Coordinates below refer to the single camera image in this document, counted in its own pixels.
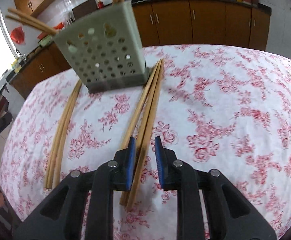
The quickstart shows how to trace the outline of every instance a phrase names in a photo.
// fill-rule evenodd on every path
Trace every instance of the floral tablecloth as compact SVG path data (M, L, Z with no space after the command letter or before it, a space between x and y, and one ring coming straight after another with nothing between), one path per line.
M158 135L195 169L219 169L282 236L291 225L291 60L214 45L148 47L144 55L148 66L165 58L164 80L133 211L125 212L120 192L114 194L114 238L176 238L177 196L159 185ZM0 185L22 220L48 194L43 181L52 140L77 80L71 69L38 84L8 136ZM137 87L89 94L82 86L62 178L113 158L141 92Z

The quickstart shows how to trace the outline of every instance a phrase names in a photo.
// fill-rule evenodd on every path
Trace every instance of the window frame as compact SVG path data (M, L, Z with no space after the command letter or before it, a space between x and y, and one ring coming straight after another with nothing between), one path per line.
M3 16L2 16L1 10L0 10L0 28L1 28L1 31L3 33L3 36L4 36L4 38L5 38L8 46L9 46L11 52L12 52L12 54L13 54L13 56L17 59L18 58L18 55L16 53L16 47L13 44L12 39L11 39L11 37L9 35L9 32L8 32L7 27L5 25L5 22L3 20Z

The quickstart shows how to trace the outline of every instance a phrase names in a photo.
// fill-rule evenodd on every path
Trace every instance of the silver bolt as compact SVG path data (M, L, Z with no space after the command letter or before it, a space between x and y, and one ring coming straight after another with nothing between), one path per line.
M80 171L79 170L74 170L74 171L71 171L70 175L72 178L77 178L80 176Z
M173 162L173 166L181 167L182 165L183 165L183 162L181 160L175 160Z
M211 170L210 173L213 177L218 177L220 175L220 171L216 169Z
M114 168L114 167L118 166L118 163L116 161L112 160L112 161L108 162L108 166L110 168Z

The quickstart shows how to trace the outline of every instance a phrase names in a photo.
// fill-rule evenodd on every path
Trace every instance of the perforated container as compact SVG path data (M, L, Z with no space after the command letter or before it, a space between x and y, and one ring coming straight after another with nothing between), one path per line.
M143 85L149 77L131 1L95 11L54 41L90 93Z

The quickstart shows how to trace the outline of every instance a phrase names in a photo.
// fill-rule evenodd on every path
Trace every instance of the red plastic bag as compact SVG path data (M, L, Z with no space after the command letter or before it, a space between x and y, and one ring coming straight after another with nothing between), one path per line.
M16 44L24 44L24 32L22 30L22 26L15 28L11 32L10 37Z

